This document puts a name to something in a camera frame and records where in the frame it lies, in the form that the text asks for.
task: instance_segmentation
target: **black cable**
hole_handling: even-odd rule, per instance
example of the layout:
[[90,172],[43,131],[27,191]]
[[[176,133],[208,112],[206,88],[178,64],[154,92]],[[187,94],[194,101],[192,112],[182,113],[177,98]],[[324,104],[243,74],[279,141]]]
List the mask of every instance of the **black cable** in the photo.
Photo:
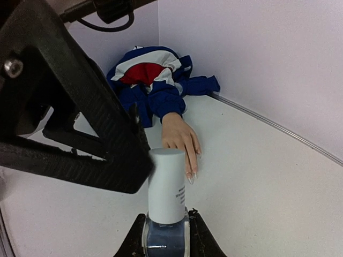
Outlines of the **black cable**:
[[135,15],[133,14],[133,12],[129,13],[129,20],[128,20],[128,22],[126,24],[124,24],[123,26],[119,26],[119,27],[115,27],[115,28],[99,27],[97,25],[89,23],[88,21],[85,21],[84,19],[78,19],[77,21],[79,23],[85,25],[86,27],[94,29],[96,31],[101,31],[101,32],[119,32],[119,31],[123,31],[123,30],[129,28],[133,24],[133,22],[135,21]]

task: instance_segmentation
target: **jacket sleeve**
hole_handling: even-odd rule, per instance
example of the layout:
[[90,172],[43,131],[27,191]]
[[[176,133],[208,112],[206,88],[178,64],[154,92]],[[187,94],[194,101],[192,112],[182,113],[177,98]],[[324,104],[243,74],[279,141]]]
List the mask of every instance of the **jacket sleeve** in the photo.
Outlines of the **jacket sleeve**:
[[186,105],[180,95],[181,92],[182,89],[176,86],[172,72],[167,68],[151,85],[148,102],[152,112],[161,119],[170,112],[182,115]]

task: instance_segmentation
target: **white wall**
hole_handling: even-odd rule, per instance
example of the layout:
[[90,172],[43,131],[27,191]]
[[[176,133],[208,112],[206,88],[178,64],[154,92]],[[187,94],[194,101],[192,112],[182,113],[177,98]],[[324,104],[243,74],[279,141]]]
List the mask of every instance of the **white wall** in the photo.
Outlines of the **white wall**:
[[[98,26],[116,27],[125,24],[128,18],[124,17],[110,25],[103,23],[96,14],[88,16],[86,20]],[[153,2],[137,9],[135,22],[122,32],[97,32],[78,22],[71,24],[69,32],[106,74],[134,46],[158,45],[158,4]]]
[[341,0],[159,0],[160,44],[343,160],[342,13]]

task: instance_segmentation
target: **white table surface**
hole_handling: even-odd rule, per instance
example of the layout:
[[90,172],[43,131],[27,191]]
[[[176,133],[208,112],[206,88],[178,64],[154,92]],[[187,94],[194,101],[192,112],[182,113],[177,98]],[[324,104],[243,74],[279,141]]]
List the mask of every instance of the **white table surface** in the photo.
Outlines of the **white table surface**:
[[[210,97],[186,102],[184,118],[204,152],[186,203],[229,257],[343,256],[342,167]],[[161,146],[160,134],[156,119],[147,130],[151,147]],[[41,133],[31,138],[50,142]],[[6,174],[1,207],[17,257],[113,256],[137,214],[147,211],[146,184],[125,195]]]

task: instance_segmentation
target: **white stripe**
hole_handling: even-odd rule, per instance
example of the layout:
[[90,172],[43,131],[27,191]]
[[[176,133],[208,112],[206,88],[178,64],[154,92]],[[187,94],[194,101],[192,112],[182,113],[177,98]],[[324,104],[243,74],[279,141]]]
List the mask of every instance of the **white stripe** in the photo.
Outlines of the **white stripe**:
[[116,73],[111,78],[111,80],[113,81],[120,80],[125,75],[125,72],[128,71],[129,68],[140,63],[155,63],[163,67],[172,68],[173,71],[176,71],[177,69],[181,67],[180,61],[171,52],[158,50],[158,51],[148,52],[144,55],[137,56],[133,59],[130,59],[124,63],[119,64],[116,68]]
[[182,94],[182,86],[179,83],[175,83],[173,81],[173,74],[169,68],[164,69],[158,77],[154,79],[154,81],[165,81],[167,84],[170,84],[177,88],[179,94]]

